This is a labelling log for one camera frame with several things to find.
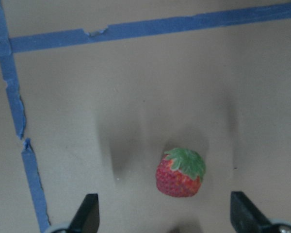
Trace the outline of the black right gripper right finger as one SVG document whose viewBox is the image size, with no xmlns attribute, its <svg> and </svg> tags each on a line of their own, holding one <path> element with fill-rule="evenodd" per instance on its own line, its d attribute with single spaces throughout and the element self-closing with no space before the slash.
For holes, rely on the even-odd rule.
<svg viewBox="0 0 291 233">
<path fill-rule="evenodd" d="M 232 191 L 230 196 L 230 222 L 237 233 L 279 233 L 279 225 L 256 207 L 244 192 Z"/>
</svg>

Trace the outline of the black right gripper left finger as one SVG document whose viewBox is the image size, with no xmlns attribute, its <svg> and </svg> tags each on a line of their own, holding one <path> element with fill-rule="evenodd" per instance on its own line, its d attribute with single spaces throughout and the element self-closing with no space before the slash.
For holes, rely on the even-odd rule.
<svg viewBox="0 0 291 233">
<path fill-rule="evenodd" d="M 97 233 L 99 229 L 98 194 L 87 194 L 68 226 L 69 233 Z"/>
</svg>

